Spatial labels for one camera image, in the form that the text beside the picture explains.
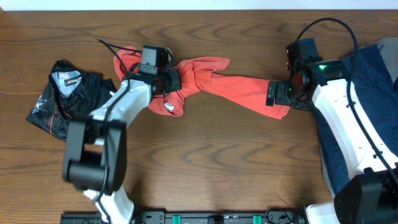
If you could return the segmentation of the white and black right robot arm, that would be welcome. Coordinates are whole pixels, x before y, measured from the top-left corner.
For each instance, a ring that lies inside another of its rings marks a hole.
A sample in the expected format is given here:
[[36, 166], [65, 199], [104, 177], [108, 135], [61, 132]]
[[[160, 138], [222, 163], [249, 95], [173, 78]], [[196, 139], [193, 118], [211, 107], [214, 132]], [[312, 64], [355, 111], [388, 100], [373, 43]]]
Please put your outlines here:
[[288, 80], [271, 81], [267, 106], [316, 109], [343, 154], [350, 181], [331, 202], [305, 208], [307, 223], [397, 223], [397, 156], [365, 113], [339, 60], [297, 60]]

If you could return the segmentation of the red orange t-shirt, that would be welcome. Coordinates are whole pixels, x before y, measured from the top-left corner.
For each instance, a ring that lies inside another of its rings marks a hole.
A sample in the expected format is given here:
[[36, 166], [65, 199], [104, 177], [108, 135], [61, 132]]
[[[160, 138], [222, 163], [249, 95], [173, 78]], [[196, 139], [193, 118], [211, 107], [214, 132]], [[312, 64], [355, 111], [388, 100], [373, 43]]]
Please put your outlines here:
[[207, 91], [264, 116], [282, 119], [287, 115], [288, 106], [266, 105], [270, 80], [217, 73], [226, 69], [229, 63], [230, 59], [221, 57], [182, 60], [175, 66], [182, 79], [182, 89], [166, 96], [157, 95], [148, 108], [157, 114], [179, 117], [184, 113], [186, 98]]

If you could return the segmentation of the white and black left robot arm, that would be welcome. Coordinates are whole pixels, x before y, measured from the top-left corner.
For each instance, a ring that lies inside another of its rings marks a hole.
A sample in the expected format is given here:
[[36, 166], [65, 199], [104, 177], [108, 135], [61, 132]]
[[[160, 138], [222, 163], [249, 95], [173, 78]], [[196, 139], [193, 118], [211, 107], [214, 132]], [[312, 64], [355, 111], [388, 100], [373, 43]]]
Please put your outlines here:
[[88, 197], [103, 223], [133, 223], [134, 203], [123, 186], [127, 129], [156, 95], [180, 90], [168, 48], [144, 46], [140, 62], [126, 72], [119, 90], [98, 109], [70, 120], [63, 178]]

